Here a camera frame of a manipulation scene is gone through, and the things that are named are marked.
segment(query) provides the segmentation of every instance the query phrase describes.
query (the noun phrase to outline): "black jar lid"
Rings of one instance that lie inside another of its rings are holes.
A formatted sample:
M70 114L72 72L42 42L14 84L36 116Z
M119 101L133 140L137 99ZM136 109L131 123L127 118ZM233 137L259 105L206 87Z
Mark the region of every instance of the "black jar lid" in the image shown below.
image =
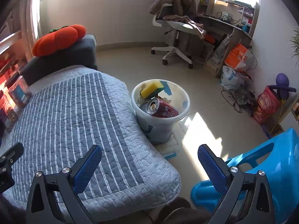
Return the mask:
M16 80L19 78L19 76L20 76L20 73L18 73L18 72L13 74L12 77L6 81L5 87L7 87L7 89L9 89L16 82Z

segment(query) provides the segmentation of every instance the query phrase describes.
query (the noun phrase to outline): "silver bolt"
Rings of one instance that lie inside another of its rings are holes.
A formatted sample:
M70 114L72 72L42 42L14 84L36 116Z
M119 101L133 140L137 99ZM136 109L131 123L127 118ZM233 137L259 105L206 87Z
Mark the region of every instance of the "silver bolt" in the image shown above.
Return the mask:
M236 173L236 172L239 171L239 169L238 169L237 167L231 167L231 171L232 171L233 173Z
M261 175L261 176L265 176L265 172L264 172L263 170L260 170L260 171L259 171L259 175Z
M35 174L36 177L40 177L41 175L42 175L41 171L38 171L38 172Z
M70 168L69 167L65 167L62 169L62 172L63 173L68 173L70 171Z

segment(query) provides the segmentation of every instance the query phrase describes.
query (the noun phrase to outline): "red pumpkin cushion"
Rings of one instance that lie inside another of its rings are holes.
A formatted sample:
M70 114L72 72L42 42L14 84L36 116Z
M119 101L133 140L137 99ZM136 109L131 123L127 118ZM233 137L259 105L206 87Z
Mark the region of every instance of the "red pumpkin cushion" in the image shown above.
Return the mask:
M71 25L50 31L41 37L34 45L32 54L34 56L45 56L58 50L66 49L77 40L82 39L86 29L82 25Z

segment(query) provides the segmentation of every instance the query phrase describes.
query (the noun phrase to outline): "striped quilt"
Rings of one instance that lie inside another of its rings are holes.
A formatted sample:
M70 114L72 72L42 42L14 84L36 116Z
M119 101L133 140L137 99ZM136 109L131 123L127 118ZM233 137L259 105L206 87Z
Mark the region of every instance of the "striped quilt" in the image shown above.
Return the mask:
M179 174L140 130L123 82L79 67L31 88L36 93L2 143L24 146L13 165L16 183L11 189L23 206L37 171L51 174L71 167L93 144L101 147L103 157L79 197L97 222L166 204L179 194Z

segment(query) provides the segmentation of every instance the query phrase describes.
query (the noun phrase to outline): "transparent jar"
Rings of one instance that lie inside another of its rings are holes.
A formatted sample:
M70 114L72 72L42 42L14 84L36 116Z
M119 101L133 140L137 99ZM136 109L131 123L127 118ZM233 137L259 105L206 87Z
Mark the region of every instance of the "transparent jar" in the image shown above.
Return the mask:
M0 120L8 131L12 130L18 120L18 115L13 110L2 90L0 90Z
M24 108L29 103L32 93L29 92L25 79L18 72L5 83L5 87L7 87L7 93L19 109Z

